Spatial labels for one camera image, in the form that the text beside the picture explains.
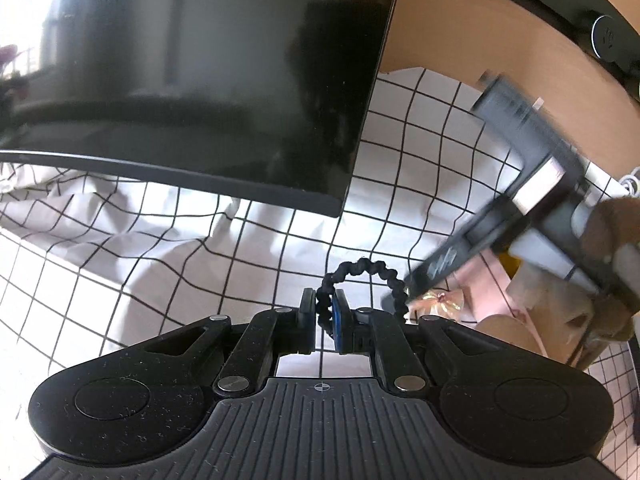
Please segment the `brown gloved right hand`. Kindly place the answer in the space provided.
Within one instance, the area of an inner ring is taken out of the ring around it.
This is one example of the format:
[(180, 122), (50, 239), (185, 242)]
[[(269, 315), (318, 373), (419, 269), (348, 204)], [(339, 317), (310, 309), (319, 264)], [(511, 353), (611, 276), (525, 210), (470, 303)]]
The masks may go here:
[(638, 198), (611, 198), (594, 206), (579, 241), (587, 260), (602, 264), (606, 276), (616, 280), (593, 300), (593, 336), (627, 341), (639, 313)]

